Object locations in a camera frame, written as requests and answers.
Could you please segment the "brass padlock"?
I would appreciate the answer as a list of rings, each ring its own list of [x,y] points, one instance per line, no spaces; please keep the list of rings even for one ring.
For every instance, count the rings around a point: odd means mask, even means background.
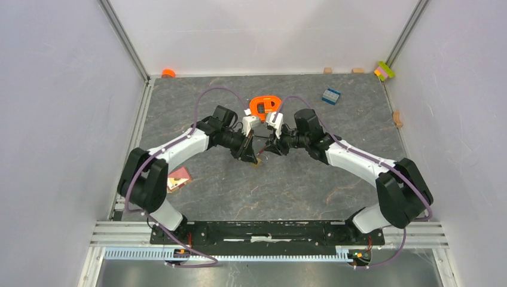
[[[256,162],[252,163],[253,166],[257,167],[261,164],[262,160],[260,158],[256,158]]]

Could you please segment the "curved wooden block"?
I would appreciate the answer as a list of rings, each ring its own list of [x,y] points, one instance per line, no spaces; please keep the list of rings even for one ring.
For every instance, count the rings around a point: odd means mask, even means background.
[[[393,122],[394,122],[395,127],[397,129],[400,129],[401,127],[403,127],[404,124],[401,120],[401,113],[399,111],[392,112],[392,119],[393,119]]]

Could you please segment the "multicolour toy brick stack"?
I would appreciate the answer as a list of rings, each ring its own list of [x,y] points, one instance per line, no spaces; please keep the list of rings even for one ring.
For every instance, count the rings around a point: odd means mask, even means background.
[[[386,80],[395,77],[395,73],[383,61],[377,62],[377,67],[374,69],[374,74],[382,82],[385,82]]]

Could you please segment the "blue toy brick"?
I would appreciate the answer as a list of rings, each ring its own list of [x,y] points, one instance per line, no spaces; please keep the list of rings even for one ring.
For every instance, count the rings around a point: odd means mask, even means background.
[[[328,88],[323,92],[321,99],[331,105],[336,105],[340,97],[341,93],[339,91]]]

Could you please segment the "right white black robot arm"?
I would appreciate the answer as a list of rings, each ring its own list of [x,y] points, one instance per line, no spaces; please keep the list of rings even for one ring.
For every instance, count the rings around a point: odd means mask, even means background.
[[[389,160],[358,149],[340,137],[325,132],[312,109],[294,115],[291,129],[278,112],[267,114],[265,122],[273,134],[266,151],[286,155],[302,148],[309,156],[329,166],[346,170],[375,187],[377,204],[354,213],[348,220],[345,235],[349,242],[360,244],[369,233],[383,227],[403,229],[409,223],[432,216],[433,197],[415,162],[408,158]]]

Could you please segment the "orange round cap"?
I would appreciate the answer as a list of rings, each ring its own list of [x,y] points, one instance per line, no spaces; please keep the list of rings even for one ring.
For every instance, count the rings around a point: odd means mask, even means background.
[[[175,72],[171,69],[163,69],[161,72],[162,78],[174,78],[176,76]]]

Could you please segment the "red wooden box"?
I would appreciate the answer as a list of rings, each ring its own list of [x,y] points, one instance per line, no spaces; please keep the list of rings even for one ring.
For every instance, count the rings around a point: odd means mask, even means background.
[[[167,176],[167,192],[173,193],[184,185],[190,183],[192,177],[186,167],[180,167]]]

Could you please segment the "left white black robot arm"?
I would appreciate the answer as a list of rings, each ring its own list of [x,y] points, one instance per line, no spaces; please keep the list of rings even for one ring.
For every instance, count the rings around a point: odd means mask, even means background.
[[[139,206],[162,225],[172,243],[182,243],[188,235],[187,226],[182,224],[186,218],[166,198],[168,175],[184,161],[215,146],[228,149],[237,160],[257,163],[250,125],[258,125],[259,119],[247,115],[242,119],[241,128],[234,130],[231,123],[237,117],[234,111],[218,105],[211,116],[192,124],[183,135],[168,143],[149,150],[131,150],[117,193],[127,204]]]

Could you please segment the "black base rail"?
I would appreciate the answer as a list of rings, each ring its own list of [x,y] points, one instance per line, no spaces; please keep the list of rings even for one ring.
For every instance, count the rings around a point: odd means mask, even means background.
[[[187,221],[172,233],[211,256],[333,255],[337,246],[383,246],[381,229],[362,234],[349,220]]]

